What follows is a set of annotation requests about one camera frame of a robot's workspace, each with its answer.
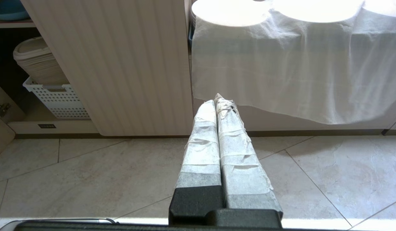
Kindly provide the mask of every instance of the ribbed cabinet panel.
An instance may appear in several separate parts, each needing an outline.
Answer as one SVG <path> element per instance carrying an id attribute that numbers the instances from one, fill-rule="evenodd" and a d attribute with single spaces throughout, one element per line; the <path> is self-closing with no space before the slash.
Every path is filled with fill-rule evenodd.
<path id="1" fill-rule="evenodd" d="M 98 131 L 192 129 L 183 0 L 22 0 Z"/>

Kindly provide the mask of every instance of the tile floor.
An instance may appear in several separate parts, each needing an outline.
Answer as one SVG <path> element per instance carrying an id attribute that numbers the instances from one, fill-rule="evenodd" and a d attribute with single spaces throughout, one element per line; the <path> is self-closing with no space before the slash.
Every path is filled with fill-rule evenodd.
<path id="1" fill-rule="evenodd" d="M 255 137 L 288 228 L 396 230 L 396 136 Z M 187 139 L 25 139 L 0 154 L 16 219 L 167 223 Z"/>

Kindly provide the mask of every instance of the white sheet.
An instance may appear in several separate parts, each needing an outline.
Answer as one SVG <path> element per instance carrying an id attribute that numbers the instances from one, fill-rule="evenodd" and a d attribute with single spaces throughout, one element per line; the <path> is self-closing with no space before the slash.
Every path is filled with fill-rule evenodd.
<path id="1" fill-rule="evenodd" d="M 233 101 L 215 96 L 227 208 L 282 211 Z"/>
<path id="2" fill-rule="evenodd" d="M 213 0 L 218 12 L 220 1 Z M 396 0 L 382 14 L 371 8 L 376 0 L 364 8 L 352 0 L 298 1 L 305 6 L 296 11 L 288 0 L 244 1 L 244 13 L 257 9 L 248 17 L 265 20 L 241 26 L 220 13 L 231 17 L 226 25 L 226 18 L 194 12 L 194 98 L 219 92 L 237 105 L 324 124 L 371 120 L 396 101 Z"/>
<path id="3" fill-rule="evenodd" d="M 217 114 L 214 101 L 209 100 L 195 115 L 176 188 L 212 185 L 221 185 L 221 175 Z"/>

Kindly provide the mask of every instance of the white laundry basket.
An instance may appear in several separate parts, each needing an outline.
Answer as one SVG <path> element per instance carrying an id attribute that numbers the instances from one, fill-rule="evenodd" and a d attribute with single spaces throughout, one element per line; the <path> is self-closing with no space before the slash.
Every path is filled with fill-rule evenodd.
<path id="1" fill-rule="evenodd" d="M 42 85 L 28 77 L 22 85 L 33 92 L 58 119 L 90 119 L 70 84 Z"/>
<path id="2" fill-rule="evenodd" d="M 68 84 L 63 70 L 42 37 L 31 38 L 17 45 L 13 57 L 39 84 Z"/>

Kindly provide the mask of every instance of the black plastic mount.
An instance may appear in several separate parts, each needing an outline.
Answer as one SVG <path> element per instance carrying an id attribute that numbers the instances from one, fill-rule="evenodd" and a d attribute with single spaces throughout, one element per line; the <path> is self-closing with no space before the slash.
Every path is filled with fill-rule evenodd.
<path id="1" fill-rule="evenodd" d="M 170 226 L 282 228 L 275 210 L 226 209 L 222 186 L 176 188 L 169 207 Z"/>
<path id="2" fill-rule="evenodd" d="M 216 226 L 158 226 L 158 225 L 122 225 L 76 222 L 22 222 L 11 231 L 329 231 L 314 229 L 281 229 L 251 227 Z"/>
<path id="3" fill-rule="evenodd" d="M 220 185 L 176 188 L 169 207 L 169 225 L 206 225 L 209 211 L 225 207 Z"/>

